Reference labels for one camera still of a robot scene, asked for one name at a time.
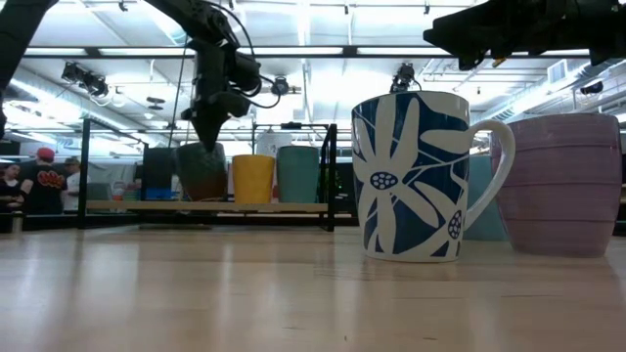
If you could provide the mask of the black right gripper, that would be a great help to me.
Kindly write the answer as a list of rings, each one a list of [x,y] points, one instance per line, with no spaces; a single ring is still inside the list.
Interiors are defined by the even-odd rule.
[[[467,8],[435,19],[423,38],[473,70],[486,56],[586,50],[591,64],[626,59],[626,3],[619,0],[515,0],[511,8]]]

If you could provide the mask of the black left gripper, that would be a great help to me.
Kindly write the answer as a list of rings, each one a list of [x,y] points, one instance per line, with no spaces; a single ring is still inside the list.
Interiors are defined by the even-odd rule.
[[[234,46],[218,46],[195,38],[188,44],[195,55],[195,95],[181,113],[190,121],[208,152],[215,148],[222,125],[248,113],[248,98],[261,87],[260,63]]]

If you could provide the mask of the dark green brown mug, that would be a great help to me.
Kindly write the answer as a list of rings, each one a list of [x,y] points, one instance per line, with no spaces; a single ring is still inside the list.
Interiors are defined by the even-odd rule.
[[[221,200],[226,197],[227,161],[220,143],[216,143],[211,152],[202,143],[187,144],[175,149],[173,157],[176,173],[190,200]]]

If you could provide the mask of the yellow mug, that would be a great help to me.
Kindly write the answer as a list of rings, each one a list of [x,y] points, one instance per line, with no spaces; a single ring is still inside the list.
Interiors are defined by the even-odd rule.
[[[275,158],[261,154],[233,157],[232,171],[235,203],[270,203]]]

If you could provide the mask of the teal mug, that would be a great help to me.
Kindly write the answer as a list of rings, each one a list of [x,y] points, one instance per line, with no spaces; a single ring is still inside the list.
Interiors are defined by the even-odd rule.
[[[277,153],[280,202],[315,203],[319,179],[319,151],[313,147],[285,146]]]

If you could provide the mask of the white blue floral mug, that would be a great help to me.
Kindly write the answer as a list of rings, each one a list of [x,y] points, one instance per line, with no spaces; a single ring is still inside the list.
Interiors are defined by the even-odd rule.
[[[499,141],[500,161],[480,198],[468,203],[470,148],[477,132]],[[465,230],[503,187],[514,164],[512,129],[470,123],[469,102],[437,91],[389,93],[351,112],[352,165],[367,256],[412,263],[459,258]]]

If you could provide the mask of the purple ridged mug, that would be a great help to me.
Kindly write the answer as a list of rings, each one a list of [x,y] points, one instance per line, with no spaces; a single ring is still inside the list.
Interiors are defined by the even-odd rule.
[[[620,207],[618,119],[604,113],[565,113],[509,126],[516,152],[497,204],[513,249],[603,256]]]

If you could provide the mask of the wooden shelf board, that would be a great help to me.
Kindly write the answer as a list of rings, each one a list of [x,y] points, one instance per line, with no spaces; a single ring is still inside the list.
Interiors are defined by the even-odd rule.
[[[235,203],[217,201],[160,201],[160,200],[88,200],[87,209],[126,210],[181,210],[181,211],[234,211],[234,212],[297,212],[324,213],[326,203]]]

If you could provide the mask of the black round spotlight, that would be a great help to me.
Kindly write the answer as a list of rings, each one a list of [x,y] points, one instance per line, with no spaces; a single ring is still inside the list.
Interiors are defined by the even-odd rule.
[[[275,96],[295,95],[301,94],[302,88],[291,85],[285,76],[277,76],[270,87],[270,92]]]

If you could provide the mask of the white ceiling vent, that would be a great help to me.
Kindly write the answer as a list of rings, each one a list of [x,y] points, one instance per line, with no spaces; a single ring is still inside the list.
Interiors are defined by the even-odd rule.
[[[547,68],[547,78],[550,84],[563,81],[568,75],[568,60],[560,60]]]

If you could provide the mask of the black track light cluster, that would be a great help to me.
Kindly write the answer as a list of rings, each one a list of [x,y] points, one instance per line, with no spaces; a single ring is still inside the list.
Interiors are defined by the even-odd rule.
[[[61,79],[84,89],[92,97],[104,98],[109,93],[109,85],[103,75],[82,68],[77,63],[66,63]]]

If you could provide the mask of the person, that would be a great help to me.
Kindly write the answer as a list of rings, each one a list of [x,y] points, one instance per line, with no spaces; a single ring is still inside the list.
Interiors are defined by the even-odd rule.
[[[9,213],[22,207],[21,168],[17,164],[9,164],[0,172],[0,213]]]
[[[64,211],[67,181],[53,166],[54,157],[52,149],[38,149],[35,165],[23,178],[22,207],[28,215],[55,215]]]
[[[64,200],[64,212],[74,213],[78,210],[80,191],[80,161],[76,157],[65,160],[67,172],[67,193]]]

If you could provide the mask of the black overhead frame beam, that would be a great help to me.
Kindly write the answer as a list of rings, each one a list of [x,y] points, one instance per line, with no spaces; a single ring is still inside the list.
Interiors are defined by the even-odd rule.
[[[430,46],[256,46],[252,49],[258,59],[452,59],[442,49]],[[248,47],[239,49],[250,55]],[[85,59],[85,60],[139,60],[191,58],[193,48],[159,47],[29,47],[23,59]]]

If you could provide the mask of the black metal shelf frame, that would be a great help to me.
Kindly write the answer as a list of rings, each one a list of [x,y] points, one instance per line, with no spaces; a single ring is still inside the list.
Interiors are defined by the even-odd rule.
[[[91,126],[93,124],[99,125],[104,128],[106,131],[110,131],[115,135],[122,136],[128,139],[133,140],[134,142],[141,144],[143,146],[143,151],[146,152],[150,146],[147,142],[132,136],[131,134],[125,133],[121,130],[118,130],[105,122],[99,121],[97,119],[87,117],[83,119],[83,125],[81,129],[81,155],[80,155],[80,191],[79,191],[79,204],[78,204],[78,212],[77,216],[79,217],[80,225],[77,229],[84,230],[87,229],[85,225],[85,217],[87,215],[86,202],[87,200],[87,186],[88,186],[88,166],[89,166],[89,154],[90,154],[90,141],[91,141]],[[321,219],[326,219],[328,221],[328,227],[324,229],[327,232],[333,232],[335,230],[335,181],[331,180],[329,187],[322,187],[322,193],[327,192],[330,196],[330,202],[327,203],[329,206],[329,211],[324,213],[313,213],[317,214]],[[145,201],[145,197],[147,194],[147,186],[143,184],[140,190],[140,199],[138,201]],[[303,214],[297,212],[260,212],[260,213],[294,213],[294,214]]]

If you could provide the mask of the black aluminium table frame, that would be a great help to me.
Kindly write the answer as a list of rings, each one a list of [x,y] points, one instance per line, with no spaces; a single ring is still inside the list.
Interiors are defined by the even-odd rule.
[[[0,213],[0,233],[9,233],[13,229],[14,220],[22,220],[24,231],[43,231],[77,228],[79,217],[75,214],[59,215],[14,215]],[[328,221],[318,215],[313,217],[288,215],[284,216],[208,216],[183,214],[87,214],[87,228],[116,227],[126,225],[217,225],[217,226],[295,226],[320,227],[326,229]]]

